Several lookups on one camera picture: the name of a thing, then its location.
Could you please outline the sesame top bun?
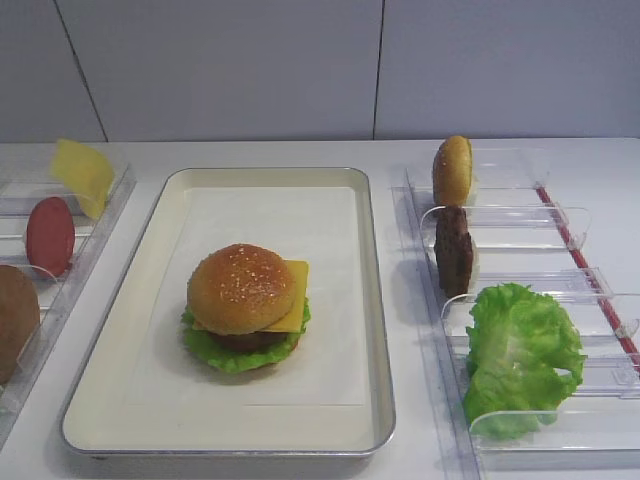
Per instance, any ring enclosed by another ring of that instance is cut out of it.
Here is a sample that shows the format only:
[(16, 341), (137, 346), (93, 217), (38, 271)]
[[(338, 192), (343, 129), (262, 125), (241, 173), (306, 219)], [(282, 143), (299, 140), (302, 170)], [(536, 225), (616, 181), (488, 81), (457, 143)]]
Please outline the sesame top bun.
[(203, 259), (187, 284), (187, 306), (206, 330), (245, 335), (288, 314), (298, 281), (277, 253), (251, 244), (232, 244)]

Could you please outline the brown meat patty in rack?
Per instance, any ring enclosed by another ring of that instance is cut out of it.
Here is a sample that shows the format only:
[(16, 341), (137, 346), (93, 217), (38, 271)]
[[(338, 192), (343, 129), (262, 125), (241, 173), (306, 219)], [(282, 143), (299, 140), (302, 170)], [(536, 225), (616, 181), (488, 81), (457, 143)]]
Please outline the brown meat patty in rack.
[(440, 211), (435, 254), (439, 286), (445, 296), (466, 294), (473, 272), (474, 249), (466, 213), (461, 207), (446, 206)]

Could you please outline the green lettuce under burger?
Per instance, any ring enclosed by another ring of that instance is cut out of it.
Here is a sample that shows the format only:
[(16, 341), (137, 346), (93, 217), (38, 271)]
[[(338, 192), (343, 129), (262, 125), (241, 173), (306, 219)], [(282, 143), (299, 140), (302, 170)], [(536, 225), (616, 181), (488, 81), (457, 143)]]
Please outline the green lettuce under burger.
[(211, 333), (195, 330), (195, 317), (186, 307), (181, 315), (181, 322), (184, 324), (182, 338), (186, 349), (201, 362), (228, 374), (239, 374), (284, 361), (297, 347), (310, 320), (309, 302), (304, 298), (302, 323), (298, 332), (285, 333), (282, 340), (256, 351), (238, 352), (225, 347), (220, 340), (215, 340)]

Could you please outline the green lettuce leaf in rack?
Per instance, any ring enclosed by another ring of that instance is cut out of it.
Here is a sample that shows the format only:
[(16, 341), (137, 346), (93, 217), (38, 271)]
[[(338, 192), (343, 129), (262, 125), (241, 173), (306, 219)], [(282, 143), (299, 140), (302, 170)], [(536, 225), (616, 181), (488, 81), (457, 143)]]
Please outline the green lettuce leaf in rack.
[(471, 432), (512, 440), (557, 419), (583, 382), (586, 356), (567, 311), (550, 295), (507, 283), (484, 288), (466, 329)]

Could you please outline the yellow cheese slice in rack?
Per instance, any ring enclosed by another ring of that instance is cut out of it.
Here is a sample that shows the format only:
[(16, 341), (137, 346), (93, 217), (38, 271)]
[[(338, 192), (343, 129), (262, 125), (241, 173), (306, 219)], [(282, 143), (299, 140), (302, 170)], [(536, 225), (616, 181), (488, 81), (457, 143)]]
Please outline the yellow cheese slice in rack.
[(100, 219), (115, 178), (106, 156), (87, 145), (61, 138), (56, 142), (49, 171), (76, 196), (87, 217)]

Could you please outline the red tomato slice in rack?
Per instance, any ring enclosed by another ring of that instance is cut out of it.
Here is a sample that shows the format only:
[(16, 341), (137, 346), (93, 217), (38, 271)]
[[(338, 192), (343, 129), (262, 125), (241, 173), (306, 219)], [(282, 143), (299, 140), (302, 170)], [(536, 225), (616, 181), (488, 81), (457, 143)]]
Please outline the red tomato slice in rack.
[(26, 229), (26, 254), (30, 264), (59, 277), (70, 265), (74, 245), (75, 226), (67, 203), (60, 197), (38, 202)]

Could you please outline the brown patty in burger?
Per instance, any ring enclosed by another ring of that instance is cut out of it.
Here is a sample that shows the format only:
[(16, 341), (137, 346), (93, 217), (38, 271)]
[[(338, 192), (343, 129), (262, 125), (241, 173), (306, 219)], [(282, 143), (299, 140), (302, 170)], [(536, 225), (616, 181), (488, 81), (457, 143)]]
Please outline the brown patty in burger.
[(218, 335), (210, 333), (209, 336), (221, 347), (236, 353), (249, 354), (262, 352), (267, 348), (284, 342), (289, 336), (285, 332), (257, 331), (245, 335)]

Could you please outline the white paper tray liner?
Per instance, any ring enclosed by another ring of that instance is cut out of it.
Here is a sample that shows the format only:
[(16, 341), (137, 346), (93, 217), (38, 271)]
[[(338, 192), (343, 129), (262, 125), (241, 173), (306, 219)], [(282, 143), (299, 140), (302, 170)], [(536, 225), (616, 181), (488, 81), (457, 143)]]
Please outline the white paper tray liner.
[[(360, 245), (347, 187), (191, 188), (180, 209), (147, 231), (124, 290), (133, 296), (138, 345), (127, 385), (132, 404), (361, 405), (367, 397)], [(234, 243), (309, 264), (311, 319), (279, 364), (229, 375), (182, 340), (187, 281), (198, 262)]]

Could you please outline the burger bun in right rack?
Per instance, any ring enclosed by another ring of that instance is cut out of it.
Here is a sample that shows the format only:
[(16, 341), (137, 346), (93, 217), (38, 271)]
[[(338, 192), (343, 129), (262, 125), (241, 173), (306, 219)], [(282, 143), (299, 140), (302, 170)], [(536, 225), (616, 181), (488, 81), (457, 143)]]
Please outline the burger bun in right rack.
[(461, 206), (472, 186), (471, 142), (464, 136), (447, 138), (439, 147), (432, 166), (434, 201), (437, 205)]

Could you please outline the clear acrylic right rack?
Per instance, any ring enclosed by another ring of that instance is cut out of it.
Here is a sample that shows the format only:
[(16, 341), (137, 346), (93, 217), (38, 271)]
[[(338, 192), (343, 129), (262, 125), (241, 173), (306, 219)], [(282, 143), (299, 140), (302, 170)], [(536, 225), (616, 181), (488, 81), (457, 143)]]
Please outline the clear acrylic right rack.
[[(440, 207), (432, 153), (405, 163), (393, 191), (406, 262), (419, 277), (419, 344), (434, 386), (441, 465), (449, 479), (579, 479), (639, 465), (639, 286), (614, 288), (584, 246), (592, 215), (548, 186), (540, 148), (478, 148), (463, 209), (474, 243), (465, 293), (440, 288), (434, 244)], [(468, 420), (467, 332), (487, 287), (517, 283), (552, 297), (579, 332), (584, 367), (572, 396), (549, 411), (498, 411)]]

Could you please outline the clear acrylic rack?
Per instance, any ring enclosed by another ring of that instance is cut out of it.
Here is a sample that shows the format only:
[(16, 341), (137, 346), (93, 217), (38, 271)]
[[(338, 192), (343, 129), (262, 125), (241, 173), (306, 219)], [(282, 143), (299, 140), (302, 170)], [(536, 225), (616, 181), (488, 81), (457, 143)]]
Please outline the clear acrylic rack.
[[(440, 288), (434, 244), (440, 207), (432, 153), (405, 163), (393, 191), (406, 262), (419, 277), (419, 344), (434, 386), (441, 465), (449, 479), (579, 479), (639, 465), (639, 286), (614, 288), (584, 246), (592, 215), (548, 186), (540, 148), (478, 148), (463, 209), (474, 243), (465, 293)], [(467, 332), (487, 287), (517, 283), (552, 297), (579, 332), (584, 367), (572, 396), (549, 411), (498, 411), (468, 420)]]
[[(22, 347), (12, 377), (1, 384), (1, 442), (8, 439), (25, 402), (55, 346), (58, 336), (91, 275), (121, 212), (136, 185), (130, 164), (109, 153), (114, 169), (105, 209), (93, 220), (81, 209), (80, 196), (50, 175), (53, 143), (1, 145), (1, 263), (20, 269), (38, 294), (40, 321)], [(70, 267), (54, 277), (28, 264), (26, 230), (38, 202), (63, 199), (75, 227)]]

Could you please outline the cream metal tray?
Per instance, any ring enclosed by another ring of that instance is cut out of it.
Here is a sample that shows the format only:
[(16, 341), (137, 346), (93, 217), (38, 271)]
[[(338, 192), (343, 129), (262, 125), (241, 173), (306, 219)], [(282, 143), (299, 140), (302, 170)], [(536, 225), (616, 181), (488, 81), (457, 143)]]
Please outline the cream metal tray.
[[(347, 187), (355, 194), (363, 293), (367, 397), (361, 405), (132, 404), (138, 345), (134, 300), (124, 290), (147, 231), (180, 209), (191, 188)], [(352, 168), (184, 169), (168, 177), (147, 220), (61, 422), (67, 444), (90, 455), (367, 455), (395, 428), (395, 407), (367, 176)]]

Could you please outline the clear acrylic left rack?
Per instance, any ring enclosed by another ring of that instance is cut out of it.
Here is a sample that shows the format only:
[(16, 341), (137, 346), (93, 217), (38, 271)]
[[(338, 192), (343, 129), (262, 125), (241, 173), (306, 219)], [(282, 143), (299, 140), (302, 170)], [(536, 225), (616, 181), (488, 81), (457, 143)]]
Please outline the clear acrylic left rack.
[[(20, 269), (38, 294), (40, 321), (22, 347), (12, 377), (1, 384), (1, 442), (8, 439), (25, 402), (55, 346), (58, 336), (91, 275), (121, 212), (136, 185), (130, 164), (109, 153), (114, 169), (105, 209), (93, 220), (81, 209), (80, 196), (50, 175), (53, 143), (1, 145), (1, 263)], [(70, 267), (54, 277), (28, 264), (26, 230), (38, 202), (63, 199), (75, 227)]]

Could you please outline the brown bun in left rack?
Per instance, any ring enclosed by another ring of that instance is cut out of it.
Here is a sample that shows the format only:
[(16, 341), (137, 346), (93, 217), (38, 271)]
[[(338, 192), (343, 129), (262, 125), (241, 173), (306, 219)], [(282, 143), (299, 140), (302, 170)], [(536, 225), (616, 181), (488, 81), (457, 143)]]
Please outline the brown bun in left rack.
[(1, 266), (1, 383), (8, 382), (18, 357), (39, 325), (38, 296), (22, 270)]

